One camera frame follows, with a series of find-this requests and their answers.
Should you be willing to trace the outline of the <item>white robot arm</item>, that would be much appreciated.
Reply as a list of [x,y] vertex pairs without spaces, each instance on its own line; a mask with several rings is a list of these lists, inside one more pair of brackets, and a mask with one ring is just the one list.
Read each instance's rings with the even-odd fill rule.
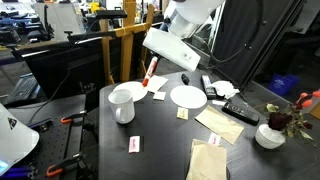
[[191,37],[225,0],[171,0],[164,13],[168,32],[184,39]]

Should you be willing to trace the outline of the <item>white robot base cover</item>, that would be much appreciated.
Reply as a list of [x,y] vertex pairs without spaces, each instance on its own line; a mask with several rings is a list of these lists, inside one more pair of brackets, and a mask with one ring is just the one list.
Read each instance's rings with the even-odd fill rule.
[[0,104],[0,175],[25,158],[38,144],[40,135]]

